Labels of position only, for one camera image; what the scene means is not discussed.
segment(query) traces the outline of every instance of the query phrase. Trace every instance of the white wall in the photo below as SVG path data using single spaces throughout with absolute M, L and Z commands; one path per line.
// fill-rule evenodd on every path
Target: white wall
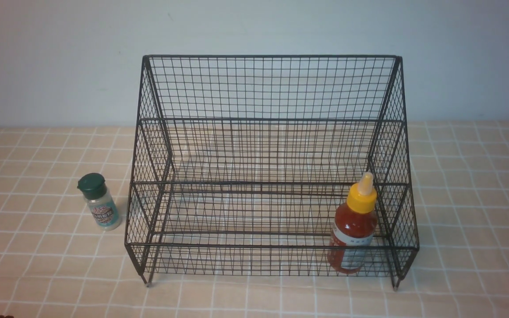
M 509 119 L 509 1 L 0 0 L 0 125 L 133 125 L 178 53 L 398 54 L 410 120 Z

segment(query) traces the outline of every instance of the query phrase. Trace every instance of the black wire basket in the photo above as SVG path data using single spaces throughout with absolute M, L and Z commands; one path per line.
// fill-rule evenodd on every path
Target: black wire basket
M 375 176 L 369 247 L 330 247 L 337 206 Z M 402 58 L 144 56 L 125 246 L 137 273 L 354 276 L 394 289 L 419 250 Z

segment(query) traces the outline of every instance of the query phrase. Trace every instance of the wire rack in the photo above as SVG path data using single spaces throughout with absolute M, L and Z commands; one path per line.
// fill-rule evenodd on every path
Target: wire rack
M 419 249 L 402 58 L 144 56 L 125 246 L 146 284 L 344 275 L 331 226 L 364 171 L 379 224 L 344 249 L 397 288 Z

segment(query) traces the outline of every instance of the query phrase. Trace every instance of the bottle label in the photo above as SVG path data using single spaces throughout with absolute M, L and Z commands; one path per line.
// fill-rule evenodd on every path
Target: bottle label
M 119 219 L 119 213 L 113 201 L 90 207 L 89 211 L 91 211 L 91 215 L 93 215 L 93 218 L 99 226 L 113 225 Z
M 333 227 L 333 234 L 331 235 L 330 246 L 369 246 L 372 243 L 374 234 L 370 234 L 364 238 L 354 238 L 343 233 L 337 225 Z M 365 250 L 345 250 L 343 251 L 343 259 L 341 261 L 341 268 L 355 269 L 362 266 L 364 263 L 366 251 Z

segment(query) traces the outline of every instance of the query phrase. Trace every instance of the hot sauce bottle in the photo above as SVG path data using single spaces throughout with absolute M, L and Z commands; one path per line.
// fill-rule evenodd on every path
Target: hot sauce bottle
M 373 179 L 372 173 L 365 172 L 359 183 L 351 186 L 347 201 L 337 207 L 329 246 L 369 246 L 372 242 L 378 224 Z M 330 250 L 327 260 L 338 272 L 354 274 L 361 269 L 365 254 L 365 250 Z

